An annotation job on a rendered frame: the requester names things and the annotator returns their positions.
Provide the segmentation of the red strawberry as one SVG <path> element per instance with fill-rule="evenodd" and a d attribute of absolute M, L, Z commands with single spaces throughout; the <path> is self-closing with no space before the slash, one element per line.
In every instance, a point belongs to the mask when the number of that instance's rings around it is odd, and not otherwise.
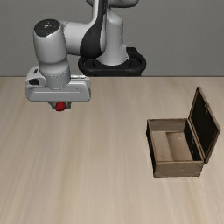
<path fill-rule="evenodd" d="M 64 111 L 66 109 L 66 104 L 63 101 L 58 101 L 56 103 L 55 109 L 57 111 Z"/>

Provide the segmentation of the brown wooden box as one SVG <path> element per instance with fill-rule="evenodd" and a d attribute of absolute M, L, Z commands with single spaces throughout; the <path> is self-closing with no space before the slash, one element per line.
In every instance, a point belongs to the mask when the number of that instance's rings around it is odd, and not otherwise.
<path fill-rule="evenodd" d="M 186 118 L 149 119 L 146 136 L 155 178 L 200 176 L 204 160 Z"/>

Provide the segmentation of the wooden box lid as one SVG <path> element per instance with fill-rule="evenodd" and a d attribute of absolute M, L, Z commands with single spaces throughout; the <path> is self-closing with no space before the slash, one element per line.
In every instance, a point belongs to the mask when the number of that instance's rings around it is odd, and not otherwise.
<path fill-rule="evenodd" d="M 207 164 L 214 151 L 221 127 L 208 103 L 202 87 L 197 87 L 188 117 L 199 144 L 199 149 Z"/>

